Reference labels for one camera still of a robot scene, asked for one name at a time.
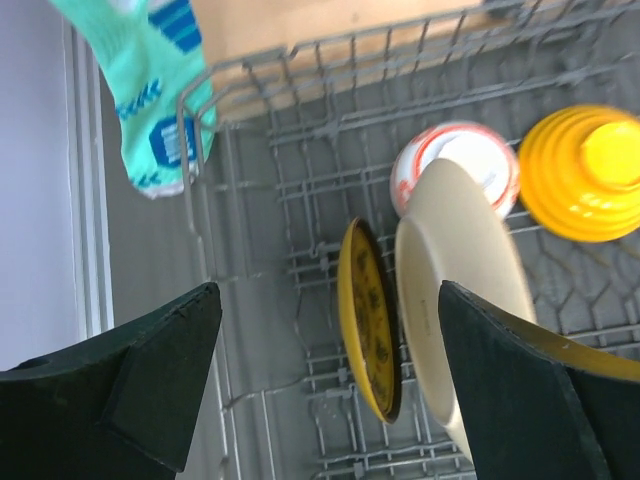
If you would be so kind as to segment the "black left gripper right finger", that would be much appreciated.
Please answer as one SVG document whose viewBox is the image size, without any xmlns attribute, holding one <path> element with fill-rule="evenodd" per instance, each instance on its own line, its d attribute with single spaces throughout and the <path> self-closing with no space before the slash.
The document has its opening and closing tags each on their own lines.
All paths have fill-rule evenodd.
<svg viewBox="0 0 640 480">
<path fill-rule="evenodd" d="M 445 281 L 439 319 L 479 479 L 636 479 L 639 363 Z"/>
</svg>

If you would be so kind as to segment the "beige bird plate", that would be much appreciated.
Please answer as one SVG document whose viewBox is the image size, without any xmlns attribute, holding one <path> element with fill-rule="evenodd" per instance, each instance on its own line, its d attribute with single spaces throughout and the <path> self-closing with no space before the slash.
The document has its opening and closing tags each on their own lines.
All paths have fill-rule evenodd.
<svg viewBox="0 0 640 480">
<path fill-rule="evenodd" d="M 443 281 L 536 322 L 517 247 L 481 186 L 458 164 L 432 161 L 420 175 L 395 237 L 398 305 L 428 408 L 466 458 L 472 456 L 441 334 Z"/>
</svg>

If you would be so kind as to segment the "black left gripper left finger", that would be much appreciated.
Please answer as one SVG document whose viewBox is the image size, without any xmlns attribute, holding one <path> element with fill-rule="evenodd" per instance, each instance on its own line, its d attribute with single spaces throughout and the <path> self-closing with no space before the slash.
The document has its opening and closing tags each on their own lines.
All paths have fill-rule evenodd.
<svg viewBox="0 0 640 480">
<path fill-rule="evenodd" d="M 1 374 L 4 479 L 173 479 L 184 471 L 222 320 L 205 282 Z"/>
</svg>

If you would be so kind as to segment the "white orange patterned bowl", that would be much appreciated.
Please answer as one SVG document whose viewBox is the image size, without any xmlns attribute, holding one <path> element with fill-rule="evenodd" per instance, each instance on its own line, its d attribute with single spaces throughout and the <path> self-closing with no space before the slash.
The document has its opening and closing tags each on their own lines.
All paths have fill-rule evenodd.
<svg viewBox="0 0 640 480">
<path fill-rule="evenodd" d="M 513 148 L 491 128 L 471 121 L 434 125 L 411 139 L 397 155 L 389 180 L 398 216 L 406 212 L 417 181 L 435 159 L 461 166 L 479 185 L 496 214 L 506 218 L 520 191 L 520 168 Z"/>
</svg>

